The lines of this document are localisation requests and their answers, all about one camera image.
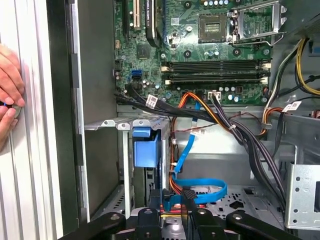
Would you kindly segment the bare person hand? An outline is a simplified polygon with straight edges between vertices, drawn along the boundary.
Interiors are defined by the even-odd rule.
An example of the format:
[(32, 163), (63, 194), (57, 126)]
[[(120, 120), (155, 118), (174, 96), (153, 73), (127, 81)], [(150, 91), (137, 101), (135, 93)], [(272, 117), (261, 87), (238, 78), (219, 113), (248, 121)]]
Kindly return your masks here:
[(18, 122), (13, 105), (24, 107), (25, 85), (21, 76), (21, 64), (17, 54), (0, 45), (0, 148), (6, 144), (11, 130)]

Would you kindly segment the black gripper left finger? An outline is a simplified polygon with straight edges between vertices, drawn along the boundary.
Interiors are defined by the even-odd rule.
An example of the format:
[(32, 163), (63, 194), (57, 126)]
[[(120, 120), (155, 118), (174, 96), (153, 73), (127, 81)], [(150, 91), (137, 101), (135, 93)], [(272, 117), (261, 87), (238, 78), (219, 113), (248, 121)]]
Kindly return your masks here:
[(81, 225), (61, 237), (62, 240), (160, 240), (161, 191), (150, 192), (149, 206), (135, 208), (126, 218), (117, 212), (108, 212)]

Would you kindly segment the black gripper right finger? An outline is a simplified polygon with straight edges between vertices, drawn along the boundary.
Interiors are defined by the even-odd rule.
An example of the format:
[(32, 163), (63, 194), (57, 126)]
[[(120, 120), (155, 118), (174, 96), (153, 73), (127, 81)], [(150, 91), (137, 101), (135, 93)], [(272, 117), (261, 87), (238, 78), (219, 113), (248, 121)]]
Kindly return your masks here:
[(183, 190), (183, 229), (187, 240), (228, 240), (233, 232), (242, 240), (298, 240), (299, 237), (270, 225), (243, 211), (233, 211), (222, 226), (206, 208), (198, 208), (197, 196), (191, 189)]

